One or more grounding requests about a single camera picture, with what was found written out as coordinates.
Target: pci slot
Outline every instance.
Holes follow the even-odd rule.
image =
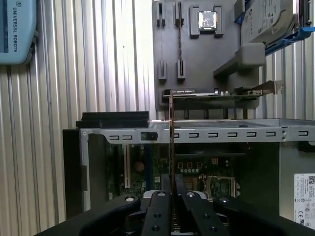
[[[130,147],[124,145],[125,188],[130,188]]]

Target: motherboard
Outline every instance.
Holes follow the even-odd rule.
[[[161,175],[170,173],[169,145],[109,145],[116,149],[108,158],[108,200],[132,193],[161,189]],[[203,192],[211,200],[237,197],[241,186],[234,175],[234,158],[245,155],[231,145],[176,145],[175,173],[182,174],[187,190]]]

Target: blue device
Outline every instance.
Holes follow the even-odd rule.
[[[36,37],[36,0],[0,0],[0,64],[28,63]]]

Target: gray panel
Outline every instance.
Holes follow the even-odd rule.
[[[242,45],[235,56],[217,68],[213,75],[220,79],[237,73],[241,69],[253,69],[264,64],[265,45],[263,43],[249,43]]]
[[[21,217],[18,213],[18,191],[15,183],[15,160],[13,158],[12,123],[10,98],[8,91],[8,75],[4,66],[0,67],[0,156],[1,171],[0,199],[1,235],[18,235],[21,232]]]
[[[31,125],[30,125],[30,107],[28,103],[28,79],[27,72],[23,67],[11,67],[11,78],[9,83],[12,86],[12,110],[11,115],[14,119],[13,137],[13,158],[16,165],[16,184],[20,200],[20,214],[22,232],[30,235],[36,234],[36,222],[31,220],[36,218],[35,194],[37,189],[34,188],[33,176],[33,159]]]
[[[157,11],[160,1],[153,4],[153,12]],[[158,27],[157,15],[153,14],[153,43],[154,43],[154,69],[156,85],[156,108],[163,110],[160,105],[161,91],[164,89],[184,88],[219,88],[222,91],[233,91],[236,87],[252,88],[258,85],[258,70],[246,73],[234,73],[224,79],[214,79],[213,72],[231,58],[240,47],[240,27],[233,22],[233,1],[183,1],[182,17],[184,24],[181,29],[182,57],[186,64],[186,78],[183,82],[177,80],[177,60],[179,58],[179,33],[175,26],[174,1],[163,2],[165,10],[165,26]],[[214,6],[222,6],[222,16],[225,24],[223,37],[216,38],[213,34],[200,34],[198,38],[191,39],[189,33],[190,6],[198,6],[198,11],[212,11]],[[163,60],[167,64],[167,79],[163,83],[158,79],[158,63]]]
[[[40,35],[44,38],[42,46],[45,59],[41,68],[46,70],[49,120],[47,128],[50,133],[55,223],[58,223],[65,220],[63,150],[60,130],[68,127],[64,52],[60,52],[64,46],[63,25],[61,25],[62,18],[58,17],[63,13],[62,5],[58,2],[43,1],[39,6],[44,17]]]

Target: gray wall panel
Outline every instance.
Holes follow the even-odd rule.
[[[29,65],[0,66],[0,235],[65,220],[62,129],[82,112],[164,118],[155,111],[150,1],[39,0],[37,31]],[[314,53],[312,36],[267,57],[260,81],[285,88],[249,118],[314,119]]]

